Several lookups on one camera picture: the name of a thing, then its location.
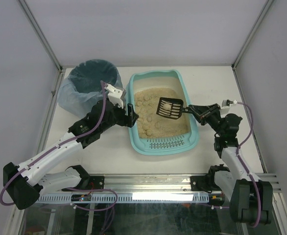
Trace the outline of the black litter scoop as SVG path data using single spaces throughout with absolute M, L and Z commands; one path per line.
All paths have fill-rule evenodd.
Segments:
M 184 102 L 177 98 L 161 97 L 157 106 L 156 114 L 168 118 L 177 120 L 183 113 L 190 113 L 188 107 L 184 107 Z

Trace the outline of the beige litter clump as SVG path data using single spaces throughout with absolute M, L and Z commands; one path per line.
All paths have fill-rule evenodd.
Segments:
M 163 109 L 165 109 L 165 110 L 171 110 L 171 104 L 165 103 L 165 104 L 163 105 Z

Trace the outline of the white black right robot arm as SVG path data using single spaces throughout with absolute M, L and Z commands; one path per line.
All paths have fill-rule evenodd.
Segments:
M 270 224 L 273 187 L 270 182 L 261 180 L 242 156 L 237 139 L 242 118 L 233 113 L 221 117 L 218 104 L 189 105 L 185 110 L 193 114 L 198 123 L 208 124 L 215 131 L 214 149 L 226 166 L 212 166 L 207 184 L 223 191 L 230 202 L 231 219 L 252 227 Z

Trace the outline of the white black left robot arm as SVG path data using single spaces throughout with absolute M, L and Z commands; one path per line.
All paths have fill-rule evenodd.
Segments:
M 13 205 L 24 210 L 47 193 L 90 188 L 90 175 L 81 165 L 69 166 L 59 173 L 48 172 L 76 151 L 97 141 L 114 125 L 133 127 L 138 117 L 132 104 L 121 108 L 109 100 L 99 101 L 54 145 L 18 165 L 8 163 L 3 168 L 2 191 L 9 194 Z

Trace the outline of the black trash bin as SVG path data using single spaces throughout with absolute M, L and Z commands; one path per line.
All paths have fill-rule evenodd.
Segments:
M 79 93 L 99 92 L 101 81 L 113 86 L 120 82 L 117 68 L 109 61 L 102 59 L 88 60 L 77 65 L 69 75 Z

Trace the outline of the translucent blue bin liner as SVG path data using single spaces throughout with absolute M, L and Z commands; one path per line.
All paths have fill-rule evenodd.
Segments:
M 115 87 L 122 88 L 120 82 Z M 63 80 L 57 95 L 58 105 L 71 114 L 83 118 L 89 113 L 92 107 L 103 99 L 102 89 L 99 92 L 79 93 L 76 91 L 73 83 L 69 80 L 69 75 Z

